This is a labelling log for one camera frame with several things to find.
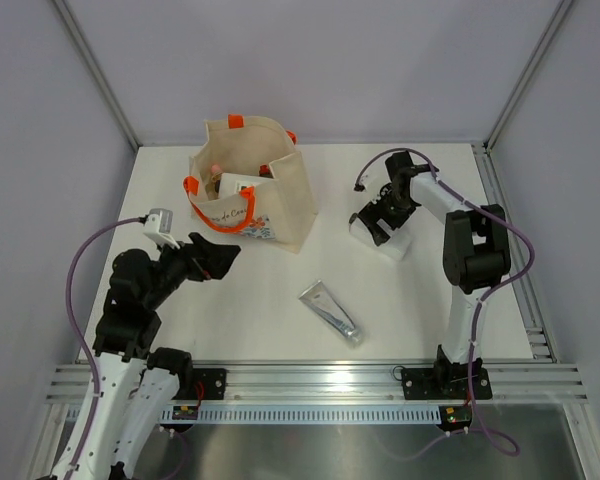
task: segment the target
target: tote bag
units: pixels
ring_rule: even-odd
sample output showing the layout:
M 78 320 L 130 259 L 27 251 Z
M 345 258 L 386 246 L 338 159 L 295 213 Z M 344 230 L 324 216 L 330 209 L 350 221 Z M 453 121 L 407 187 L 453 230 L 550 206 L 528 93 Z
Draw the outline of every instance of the tote bag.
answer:
M 184 189 L 194 211 L 212 230 L 258 238 L 291 252 L 300 251 L 317 209 L 295 135 L 265 117 L 229 115 L 206 122 L 207 142 L 189 162 Z M 268 165 L 272 180 L 234 195 L 210 199 L 205 185 L 211 167 L 258 177 Z

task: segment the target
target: orange bag handle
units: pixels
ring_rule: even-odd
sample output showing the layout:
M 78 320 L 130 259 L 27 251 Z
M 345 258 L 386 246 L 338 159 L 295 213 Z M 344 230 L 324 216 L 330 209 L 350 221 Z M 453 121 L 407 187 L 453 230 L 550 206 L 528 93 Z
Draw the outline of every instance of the orange bag handle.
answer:
M 189 198 L 189 192 L 191 191 L 190 186 L 194 183 L 190 179 L 194 178 L 187 177 L 184 179 L 184 191 L 187 192 L 187 198 Z M 247 213 L 244 217 L 244 220 L 234 227 L 221 227 L 219 225 L 216 225 L 211 220 L 209 220 L 209 218 L 207 218 L 207 216 L 204 213 L 202 213 L 198 207 L 196 207 L 193 204 L 190 198 L 189 203 L 191 204 L 195 212 L 198 214 L 200 219 L 204 223 L 206 223 L 210 229 L 220 233 L 240 233 L 242 230 L 247 228 L 249 224 L 253 221 L 253 214 L 256 211 L 256 193 L 254 187 L 247 187 L 244 190 L 240 191 L 240 196 L 247 200 Z
M 227 122 L 229 124 L 229 128 L 231 129 L 244 127 L 244 117 L 242 115 L 235 115 L 233 113 L 230 113 L 227 117 Z M 296 134 L 293 133 L 291 130 L 287 130 L 287 135 L 289 135 L 289 138 L 295 145 L 298 141 L 298 137 L 296 136 Z

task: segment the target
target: white wall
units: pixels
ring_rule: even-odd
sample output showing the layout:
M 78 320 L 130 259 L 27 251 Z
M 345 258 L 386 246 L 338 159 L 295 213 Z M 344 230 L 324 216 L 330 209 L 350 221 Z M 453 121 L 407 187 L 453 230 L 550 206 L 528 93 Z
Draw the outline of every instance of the white wall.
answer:
M 600 425 L 600 0 L 576 4 L 494 161 Z
M 117 217 L 132 161 L 47 2 L 0 0 L 0 479 L 23 478 L 53 367 L 75 358 L 66 272 Z M 80 268 L 83 321 L 106 249 Z
M 558 0 L 69 0 L 138 137 L 483 140 Z

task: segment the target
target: white tabletop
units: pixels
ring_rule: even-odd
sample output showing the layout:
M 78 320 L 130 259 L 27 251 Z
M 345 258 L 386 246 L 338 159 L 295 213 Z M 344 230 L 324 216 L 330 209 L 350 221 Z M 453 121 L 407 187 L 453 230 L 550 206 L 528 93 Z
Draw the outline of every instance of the white tabletop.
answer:
M 359 205 L 353 183 L 378 152 L 399 145 L 301 145 L 319 214 L 302 251 L 292 254 L 264 240 L 223 235 L 192 218 L 182 188 L 189 155 L 199 147 L 143 147 L 138 152 L 120 218 L 153 207 L 173 210 L 172 234 L 188 240 L 200 231 L 217 243 L 242 247 L 222 281 L 185 282 L 159 309 L 162 327 L 153 348 L 190 351 L 196 360 L 316 361 L 431 359 L 442 342 L 451 287 L 442 271 L 443 227 L 424 209 L 409 219 L 413 241 L 402 262 L 394 262 L 348 233 Z M 478 203 L 486 197 L 468 144 L 410 145 L 429 155 L 448 182 Z M 374 167 L 384 170 L 382 162 Z M 157 258 L 141 227 L 118 228 L 86 331 L 93 344 L 111 274 L 122 251 L 143 248 Z M 364 331 L 352 349 L 299 300 L 322 279 Z M 494 295 L 482 339 L 485 359 L 532 358 L 511 287 Z

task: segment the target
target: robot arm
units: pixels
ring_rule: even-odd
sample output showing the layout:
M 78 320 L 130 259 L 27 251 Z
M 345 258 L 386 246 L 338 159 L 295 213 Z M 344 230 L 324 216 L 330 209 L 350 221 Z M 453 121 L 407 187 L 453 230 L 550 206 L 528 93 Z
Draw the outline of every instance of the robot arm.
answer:
M 147 216 L 145 235 L 158 245 L 157 261 L 143 250 L 132 249 L 113 262 L 93 345 L 99 394 L 94 393 L 92 379 L 69 442 L 45 479 L 132 478 L 165 404 L 174 397 L 197 399 L 189 353 L 169 348 L 149 353 L 161 325 L 155 310 L 185 280 L 222 279 L 240 247 L 214 245 L 197 233 L 189 235 L 191 243 L 176 242 L 169 234 L 170 225 L 168 210 L 155 209 Z
M 511 268 L 507 231 L 496 222 L 473 211 L 438 185 L 429 165 L 414 165 L 408 152 L 392 155 L 385 162 L 390 183 L 365 178 L 362 187 L 375 196 L 349 223 L 351 233 L 395 259 L 406 251 L 409 236 L 401 227 L 424 207 L 445 227 L 443 269 L 452 285 L 449 326 L 438 347 L 433 371 L 435 389 L 441 396 L 466 398 L 467 364 L 473 313 L 481 295 L 498 285 Z M 504 220 L 499 205 L 482 207 Z M 474 372 L 481 374 L 480 336 L 477 325 Z

